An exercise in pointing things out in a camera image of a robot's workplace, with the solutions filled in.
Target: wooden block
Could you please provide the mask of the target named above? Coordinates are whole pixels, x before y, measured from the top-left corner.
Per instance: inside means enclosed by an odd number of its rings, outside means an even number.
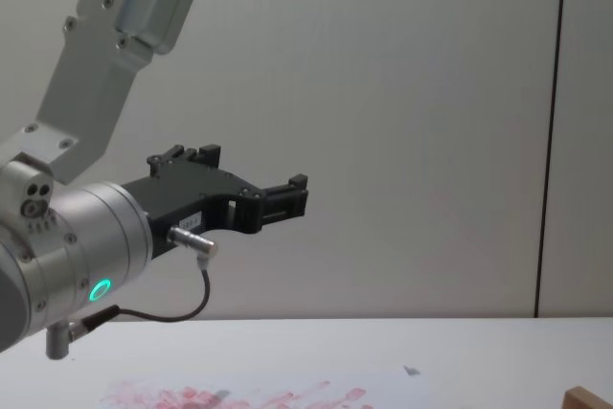
[[[566,392],[562,409],[613,409],[613,406],[583,387],[576,387]]]

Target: white wall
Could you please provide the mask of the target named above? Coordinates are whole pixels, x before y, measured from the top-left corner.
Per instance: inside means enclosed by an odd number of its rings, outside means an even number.
[[[34,115],[76,1],[0,0],[3,136]],[[222,167],[262,186],[310,176],[305,218],[211,234],[212,318],[530,315],[556,11],[196,0],[79,183],[137,178],[176,143],[221,144]],[[200,283],[177,252],[110,300],[178,313]]]
[[[564,0],[543,316],[613,314],[613,9]]]

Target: red stain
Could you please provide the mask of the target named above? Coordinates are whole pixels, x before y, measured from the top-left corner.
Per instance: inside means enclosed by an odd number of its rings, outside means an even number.
[[[192,387],[185,387],[183,389],[183,392],[181,392],[181,395],[183,395],[183,398],[186,398],[186,399],[194,399],[197,394],[198,394],[198,391]]]
[[[116,409],[357,409],[351,403],[366,396],[366,390],[354,388],[343,398],[316,400],[317,395],[328,390],[329,381],[323,381],[300,393],[281,392],[268,398],[260,397],[260,389],[242,399],[220,398],[214,393],[198,391],[193,387],[173,391],[165,389],[147,392],[138,382],[126,381],[119,384],[116,393],[104,397],[102,402]],[[360,409],[374,409],[370,405],[359,405]]]

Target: white label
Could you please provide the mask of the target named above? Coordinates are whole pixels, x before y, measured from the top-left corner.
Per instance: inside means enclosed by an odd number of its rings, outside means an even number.
[[[193,230],[202,224],[202,213],[196,213],[195,215],[191,215],[186,217],[185,219],[179,222],[179,227],[183,230]]]

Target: white table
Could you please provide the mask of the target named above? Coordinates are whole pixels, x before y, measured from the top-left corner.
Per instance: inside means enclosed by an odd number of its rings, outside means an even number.
[[[47,360],[39,333],[0,354],[0,408],[96,407],[113,379],[174,370],[402,365],[421,371],[437,409],[558,409],[576,385],[613,401],[613,319],[113,323],[60,362]]]

